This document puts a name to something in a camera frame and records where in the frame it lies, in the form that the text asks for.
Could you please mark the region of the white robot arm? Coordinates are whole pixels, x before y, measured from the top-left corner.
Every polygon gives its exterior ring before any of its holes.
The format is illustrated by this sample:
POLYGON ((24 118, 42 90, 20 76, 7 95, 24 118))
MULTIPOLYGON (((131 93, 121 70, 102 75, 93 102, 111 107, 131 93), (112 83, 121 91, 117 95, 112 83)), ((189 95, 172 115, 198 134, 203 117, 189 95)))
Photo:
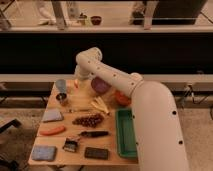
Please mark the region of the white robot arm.
POLYGON ((190 171, 179 115, 171 91, 162 83, 145 81, 101 62, 93 47, 76 55, 80 80, 91 73, 131 98, 140 171, 190 171))

